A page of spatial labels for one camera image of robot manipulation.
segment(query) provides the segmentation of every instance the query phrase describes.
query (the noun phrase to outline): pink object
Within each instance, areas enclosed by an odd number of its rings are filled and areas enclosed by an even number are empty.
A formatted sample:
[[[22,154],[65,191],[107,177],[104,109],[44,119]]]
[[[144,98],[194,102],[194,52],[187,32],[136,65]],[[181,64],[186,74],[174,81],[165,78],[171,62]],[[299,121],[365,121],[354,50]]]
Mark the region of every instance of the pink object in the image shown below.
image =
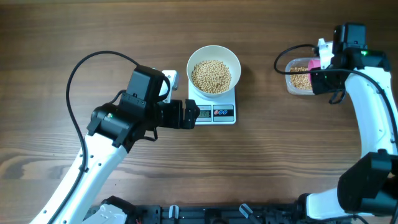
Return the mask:
[[[313,69],[313,68],[318,68],[321,67],[321,60],[316,60],[316,59],[312,59],[309,61],[308,63],[308,71]],[[308,80],[310,80],[311,82],[311,75],[308,74]]]

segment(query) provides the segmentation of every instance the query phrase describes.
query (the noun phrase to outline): wooden surface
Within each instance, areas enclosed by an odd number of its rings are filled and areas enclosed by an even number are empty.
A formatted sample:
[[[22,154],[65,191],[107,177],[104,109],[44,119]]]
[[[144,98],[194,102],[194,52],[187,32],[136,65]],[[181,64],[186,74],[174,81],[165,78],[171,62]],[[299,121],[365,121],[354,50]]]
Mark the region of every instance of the wooden surface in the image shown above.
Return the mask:
[[[185,66],[202,46],[229,48],[243,69],[235,125],[159,128],[157,142],[136,143],[96,203],[110,195],[136,205],[292,202],[335,187],[360,156],[350,99],[331,106],[328,95],[291,95],[272,64],[287,47],[331,40],[335,25],[358,21],[367,25],[369,48],[385,50],[398,71],[397,7],[390,0],[0,6],[0,223],[31,221],[72,164],[80,144],[65,87],[75,64],[98,50],[178,70],[175,99],[187,98]],[[308,56],[296,51],[280,68]],[[84,132],[94,108],[125,88],[133,69],[116,56],[81,66],[71,101]]]

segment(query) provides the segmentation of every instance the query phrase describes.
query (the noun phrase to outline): wood grain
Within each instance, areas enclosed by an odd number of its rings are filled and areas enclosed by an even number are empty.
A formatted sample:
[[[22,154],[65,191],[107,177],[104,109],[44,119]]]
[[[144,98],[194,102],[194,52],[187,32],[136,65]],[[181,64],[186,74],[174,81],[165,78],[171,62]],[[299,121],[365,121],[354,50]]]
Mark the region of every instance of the wood grain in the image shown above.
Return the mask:
[[[160,128],[157,142],[137,142],[96,203],[110,195],[137,205],[291,202],[302,193],[335,187],[360,155],[353,106],[349,99],[329,105],[328,95],[290,95],[273,61],[287,47],[330,40],[335,25],[358,21],[367,25],[369,47],[385,50],[395,71],[397,6],[388,0],[0,6],[0,223],[31,221],[72,164],[80,145],[65,86],[75,64],[98,50],[178,70],[175,99],[187,98],[185,66],[202,46],[231,49],[243,70],[235,125]],[[308,56],[298,50],[280,67]],[[95,107],[126,87],[133,69],[105,55],[81,66],[71,101],[82,130]]]

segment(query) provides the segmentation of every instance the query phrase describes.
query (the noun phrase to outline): digital scale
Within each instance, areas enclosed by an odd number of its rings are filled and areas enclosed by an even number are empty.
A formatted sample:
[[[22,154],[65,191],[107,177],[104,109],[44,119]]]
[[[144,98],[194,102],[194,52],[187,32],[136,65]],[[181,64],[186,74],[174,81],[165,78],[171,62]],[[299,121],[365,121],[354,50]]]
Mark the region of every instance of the digital scale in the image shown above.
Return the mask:
[[[195,100],[200,109],[196,125],[234,124],[236,122],[235,88],[210,98],[199,93],[191,82],[188,82],[188,98]]]

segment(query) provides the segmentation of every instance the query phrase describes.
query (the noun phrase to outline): scale label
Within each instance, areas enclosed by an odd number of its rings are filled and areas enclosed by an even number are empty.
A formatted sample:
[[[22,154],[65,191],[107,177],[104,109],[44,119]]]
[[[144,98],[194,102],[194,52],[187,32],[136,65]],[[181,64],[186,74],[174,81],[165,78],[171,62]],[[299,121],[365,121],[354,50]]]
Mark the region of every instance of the scale label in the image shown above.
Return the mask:
[[[234,121],[234,105],[213,105],[213,121]]]
[[[198,105],[200,109],[197,122],[211,122],[211,105]]]

